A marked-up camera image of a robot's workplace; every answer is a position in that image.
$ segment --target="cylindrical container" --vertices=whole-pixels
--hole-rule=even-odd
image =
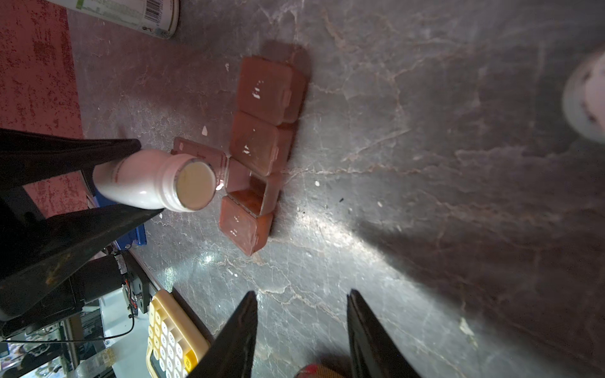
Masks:
[[[112,201],[177,212],[204,208],[216,189],[216,177],[206,163],[188,154],[171,155],[157,149],[97,165],[93,181]]]
[[[178,24],[179,0],[49,1],[159,38],[170,38]]]
[[[563,113],[582,136],[605,143],[605,49],[589,55],[568,78]]]

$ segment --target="calculator screen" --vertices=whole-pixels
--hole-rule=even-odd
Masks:
[[[160,361],[158,361],[154,358],[153,353],[151,353],[149,355],[149,361],[151,362],[151,366],[153,367],[153,370],[155,370],[155,374],[157,375],[157,378],[166,378],[166,372],[162,371],[162,369],[160,368]]]

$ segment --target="gray marble surface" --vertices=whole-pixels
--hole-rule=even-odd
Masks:
[[[258,293],[254,377],[346,369],[351,288],[424,377],[605,374],[605,147],[560,107],[604,19],[582,0],[182,0],[162,41],[69,14],[85,135],[147,148],[226,150],[241,58],[308,52],[267,247],[220,233],[220,192],[137,250],[213,334]]]

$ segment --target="red surface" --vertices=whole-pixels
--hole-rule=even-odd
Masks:
[[[0,127],[82,138],[65,9],[0,1]],[[25,189],[46,217],[87,208],[77,172]]]

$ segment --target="yellow calculator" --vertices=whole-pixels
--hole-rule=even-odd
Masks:
[[[185,378],[206,354],[209,343],[162,289],[149,304],[146,363],[152,378]]]

